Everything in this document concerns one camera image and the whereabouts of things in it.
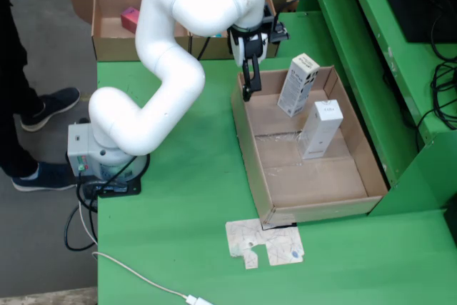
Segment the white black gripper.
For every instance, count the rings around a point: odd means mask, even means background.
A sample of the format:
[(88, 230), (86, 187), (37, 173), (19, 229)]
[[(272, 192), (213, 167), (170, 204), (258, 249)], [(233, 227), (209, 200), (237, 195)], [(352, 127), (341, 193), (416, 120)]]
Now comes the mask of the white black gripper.
[[(261, 78), (258, 63), (266, 58), (268, 50), (268, 34), (263, 32), (248, 33), (230, 28), (228, 30), (230, 47), (237, 66), (243, 70), (243, 100), (249, 101), (252, 92), (261, 90)], [(251, 78), (249, 64), (253, 67)]]

